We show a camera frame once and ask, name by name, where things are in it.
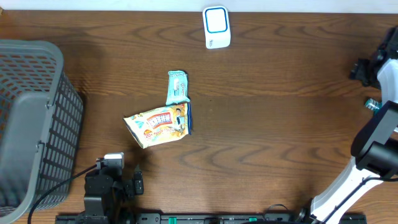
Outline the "blue mouthwash bottle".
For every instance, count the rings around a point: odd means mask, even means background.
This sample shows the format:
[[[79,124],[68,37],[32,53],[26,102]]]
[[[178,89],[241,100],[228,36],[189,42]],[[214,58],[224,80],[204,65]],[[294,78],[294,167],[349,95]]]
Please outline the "blue mouthwash bottle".
[[[382,108],[382,104],[372,98],[369,98],[365,102],[364,106],[367,109],[371,110],[373,112],[373,114],[376,114]]]

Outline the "yellow snack bag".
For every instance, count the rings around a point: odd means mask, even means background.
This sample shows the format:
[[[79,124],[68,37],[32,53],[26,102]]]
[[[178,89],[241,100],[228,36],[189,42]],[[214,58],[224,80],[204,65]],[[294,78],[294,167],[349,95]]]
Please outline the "yellow snack bag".
[[[192,131],[190,103],[169,105],[123,119],[141,148],[178,141]]]

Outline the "green wet wipes pack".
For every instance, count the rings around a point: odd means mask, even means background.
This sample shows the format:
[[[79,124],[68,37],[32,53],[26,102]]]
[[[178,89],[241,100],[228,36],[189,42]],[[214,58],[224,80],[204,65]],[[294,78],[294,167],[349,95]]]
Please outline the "green wet wipes pack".
[[[188,75],[182,70],[169,71],[166,105],[188,103]]]

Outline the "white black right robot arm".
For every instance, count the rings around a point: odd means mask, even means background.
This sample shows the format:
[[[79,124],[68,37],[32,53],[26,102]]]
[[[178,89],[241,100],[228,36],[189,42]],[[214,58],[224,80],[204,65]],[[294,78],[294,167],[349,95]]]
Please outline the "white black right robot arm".
[[[356,135],[351,159],[343,172],[308,208],[297,222],[340,223],[346,211],[366,192],[384,182],[397,181],[397,28],[388,30],[373,56],[359,59],[350,79],[381,91],[381,102],[368,99],[365,106],[373,116]]]

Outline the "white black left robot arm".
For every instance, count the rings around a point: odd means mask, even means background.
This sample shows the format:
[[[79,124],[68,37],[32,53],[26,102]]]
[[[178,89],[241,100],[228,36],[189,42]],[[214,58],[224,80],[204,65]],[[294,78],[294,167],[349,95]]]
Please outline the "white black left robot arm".
[[[78,215],[76,223],[135,223],[136,216],[126,204],[143,193],[143,175],[139,166],[126,180],[119,166],[89,172],[85,176],[85,210]]]

